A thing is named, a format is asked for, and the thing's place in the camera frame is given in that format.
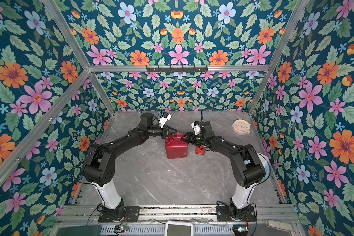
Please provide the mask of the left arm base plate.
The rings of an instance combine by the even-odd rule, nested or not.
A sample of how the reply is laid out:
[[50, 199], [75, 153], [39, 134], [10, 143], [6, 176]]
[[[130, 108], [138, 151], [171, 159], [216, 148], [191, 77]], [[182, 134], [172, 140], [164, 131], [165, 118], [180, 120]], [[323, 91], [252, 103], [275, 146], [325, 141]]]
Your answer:
[[140, 216], [140, 207], [138, 206], [119, 206], [116, 209], [108, 209], [104, 207], [100, 211], [98, 219], [99, 223], [134, 223], [138, 221]]

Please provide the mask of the maroon wrapping paper sheet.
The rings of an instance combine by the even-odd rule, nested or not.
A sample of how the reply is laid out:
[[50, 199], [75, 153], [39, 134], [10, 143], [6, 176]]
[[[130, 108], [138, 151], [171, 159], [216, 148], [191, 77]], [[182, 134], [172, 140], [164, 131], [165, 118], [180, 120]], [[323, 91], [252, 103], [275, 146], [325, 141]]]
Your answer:
[[188, 156], [188, 144], [182, 140], [179, 132], [165, 139], [165, 150], [168, 159], [185, 158]]

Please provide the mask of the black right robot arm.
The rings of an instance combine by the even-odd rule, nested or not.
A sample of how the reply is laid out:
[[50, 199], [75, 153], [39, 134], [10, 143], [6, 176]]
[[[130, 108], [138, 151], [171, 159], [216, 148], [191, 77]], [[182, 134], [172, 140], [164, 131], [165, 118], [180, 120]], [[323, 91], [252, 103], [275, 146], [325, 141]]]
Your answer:
[[234, 178], [237, 182], [235, 193], [229, 204], [218, 201], [220, 207], [226, 207], [227, 213], [235, 221], [240, 221], [249, 214], [255, 213], [250, 203], [257, 185], [266, 177], [268, 161], [266, 156], [258, 153], [250, 144], [237, 145], [215, 135], [210, 122], [195, 121], [193, 131], [182, 136], [182, 141], [194, 145], [201, 150], [218, 152], [229, 158]]

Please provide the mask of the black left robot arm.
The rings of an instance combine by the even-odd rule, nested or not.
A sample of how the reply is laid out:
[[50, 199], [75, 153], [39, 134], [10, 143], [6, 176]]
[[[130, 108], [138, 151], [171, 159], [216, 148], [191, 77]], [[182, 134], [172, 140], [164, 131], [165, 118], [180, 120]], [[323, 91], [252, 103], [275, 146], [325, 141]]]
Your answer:
[[144, 113], [140, 116], [139, 124], [128, 133], [114, 141], [92, 145], [88, 150], [81, 173], [93, 185], [101, 204], [97, 206], [100, 213], [98, 222], [123, 222], [128, 217], [123, 198], [118, 194], [113, 178], [115, 175], [116, 159], [130, 149], [145, 143], [150, 137], [166, 139], [177, 133], [177, 130], [166, 125], [172, 115], [163, 112], [158, 124], [153, 121], [156, 116]]

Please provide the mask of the red tape dispenser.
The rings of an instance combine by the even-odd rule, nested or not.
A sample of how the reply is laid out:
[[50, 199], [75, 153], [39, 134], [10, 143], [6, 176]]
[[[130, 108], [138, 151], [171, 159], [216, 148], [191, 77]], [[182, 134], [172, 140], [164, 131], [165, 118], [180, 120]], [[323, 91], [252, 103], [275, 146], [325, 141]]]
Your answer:
[[199, 155], [205, 154], [205, 147], [204, 146], [196, 146], [195, 153]]

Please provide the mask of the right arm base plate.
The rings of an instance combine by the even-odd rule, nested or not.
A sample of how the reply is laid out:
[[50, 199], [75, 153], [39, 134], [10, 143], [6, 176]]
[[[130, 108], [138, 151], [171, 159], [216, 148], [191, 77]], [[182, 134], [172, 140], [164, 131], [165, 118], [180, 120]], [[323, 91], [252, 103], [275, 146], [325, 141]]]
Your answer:
[[235, 205], [216, 205], [216, 217], [219, 222], [255, 222], [257, 214], [255, 208], [251, 205], [243, 209], [237, 209]]

